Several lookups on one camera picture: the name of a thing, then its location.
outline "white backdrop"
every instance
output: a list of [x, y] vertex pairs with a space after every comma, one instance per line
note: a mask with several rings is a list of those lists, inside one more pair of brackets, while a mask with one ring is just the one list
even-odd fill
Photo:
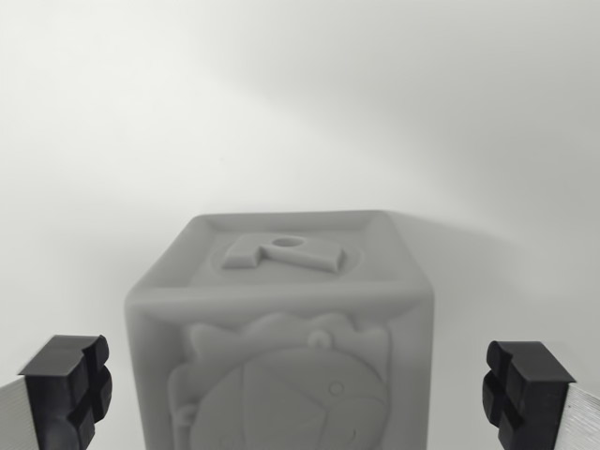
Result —
[[500, 449], [492, 339], [600, 379], [600, 4], [0, 0], [0, 381], [104, 334], [201, 213], [384, 208], [437, 291], [430, 450]]

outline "black clamp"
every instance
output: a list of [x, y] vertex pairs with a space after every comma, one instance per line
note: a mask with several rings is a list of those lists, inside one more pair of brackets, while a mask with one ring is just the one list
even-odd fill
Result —
[[487, 365], [484, 410], [504, 449], [552, 450], [573, 377], [541, 342], [493, 341]]
[[113, 392], [104, 336], [54, 336], [24, 375], [39, 450], [84, 450]]

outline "plastic cube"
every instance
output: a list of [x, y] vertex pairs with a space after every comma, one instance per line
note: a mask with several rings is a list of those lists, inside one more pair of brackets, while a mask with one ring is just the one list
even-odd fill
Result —
[[148, 450], [425, 450], [433, 291], [393, 215], [192, 219], [132, 289]]

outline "cube top face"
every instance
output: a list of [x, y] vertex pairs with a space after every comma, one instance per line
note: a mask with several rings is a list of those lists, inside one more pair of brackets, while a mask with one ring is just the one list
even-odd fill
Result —
[[130, 298], [153, 290], [196, 297], [326, 285], [352, 296], [361, 284], [428, 291], [393, 220], [377, 211], [238, 214], [192, 219]]

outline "gray block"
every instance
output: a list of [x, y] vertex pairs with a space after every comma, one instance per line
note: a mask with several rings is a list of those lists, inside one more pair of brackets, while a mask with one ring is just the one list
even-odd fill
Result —
[[148, 450], [425, 450], [433, 291], [375, 211], [192, 219], [131, 290]]

